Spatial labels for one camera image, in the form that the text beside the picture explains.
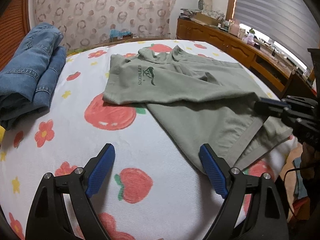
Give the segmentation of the hand holding other gripper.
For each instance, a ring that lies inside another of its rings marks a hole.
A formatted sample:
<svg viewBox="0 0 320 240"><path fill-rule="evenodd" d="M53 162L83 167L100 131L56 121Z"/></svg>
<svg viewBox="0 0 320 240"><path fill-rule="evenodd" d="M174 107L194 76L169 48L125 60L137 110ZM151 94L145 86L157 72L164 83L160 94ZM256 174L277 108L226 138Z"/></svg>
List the hand holding other gripper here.
<svg viewBox="0 0 320 240"><path fill-rule="evenodd" d="M303 179L312 179L315 176L316 166L319 163L319 152L314 147L303 143L301 154L300 174Z"/></svg>

